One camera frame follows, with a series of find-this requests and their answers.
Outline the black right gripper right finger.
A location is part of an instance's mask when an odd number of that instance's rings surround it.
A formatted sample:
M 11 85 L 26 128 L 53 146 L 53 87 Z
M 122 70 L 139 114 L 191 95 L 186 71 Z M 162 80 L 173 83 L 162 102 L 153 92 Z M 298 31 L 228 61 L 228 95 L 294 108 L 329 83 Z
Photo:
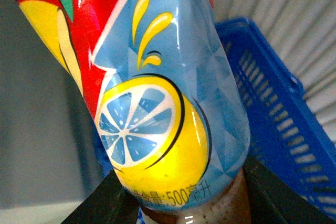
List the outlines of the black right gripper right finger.
M 252 223 L 335 223 L 253 156 L 247 157 L 243 170 Z

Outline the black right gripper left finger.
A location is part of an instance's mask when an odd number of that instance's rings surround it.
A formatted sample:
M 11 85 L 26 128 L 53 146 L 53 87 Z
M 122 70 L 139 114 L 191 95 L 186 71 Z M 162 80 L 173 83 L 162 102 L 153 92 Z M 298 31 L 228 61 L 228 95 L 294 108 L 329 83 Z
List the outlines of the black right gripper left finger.
M 111 171 L 63 223 L 137 222 L 139 203 Z

